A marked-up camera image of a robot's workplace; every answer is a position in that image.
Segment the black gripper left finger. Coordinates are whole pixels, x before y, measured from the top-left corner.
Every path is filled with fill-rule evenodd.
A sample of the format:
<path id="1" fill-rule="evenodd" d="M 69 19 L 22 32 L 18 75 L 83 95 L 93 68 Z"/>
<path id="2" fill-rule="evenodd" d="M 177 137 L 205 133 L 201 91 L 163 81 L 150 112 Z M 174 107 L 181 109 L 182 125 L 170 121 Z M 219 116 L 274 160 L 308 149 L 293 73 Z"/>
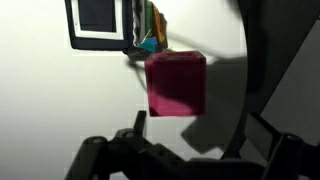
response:
<path id="1" fill-rule="evenodd" d="M 134 126 L 118 130 L 112 140 L 85 139 L 65 180 L 110 180 L 118 172 L 129 180 L 186 180 L 184 161 L 143 136 L 145 121 L 146 112 L 139 111 Z"/>

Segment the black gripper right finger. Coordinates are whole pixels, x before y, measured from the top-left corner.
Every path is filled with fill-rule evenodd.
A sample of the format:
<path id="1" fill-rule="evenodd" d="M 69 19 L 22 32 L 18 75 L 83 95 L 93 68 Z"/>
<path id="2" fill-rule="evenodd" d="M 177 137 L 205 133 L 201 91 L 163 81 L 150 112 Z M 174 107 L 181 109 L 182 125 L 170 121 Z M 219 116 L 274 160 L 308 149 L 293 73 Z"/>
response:
<path id="1" fill-rule="evenodd" d="M 320 147 L 305 143 L 293 134 L 284 134 L 273 153 L 261 180 L 298 180 L 299 176 L 320 180 Z"/>

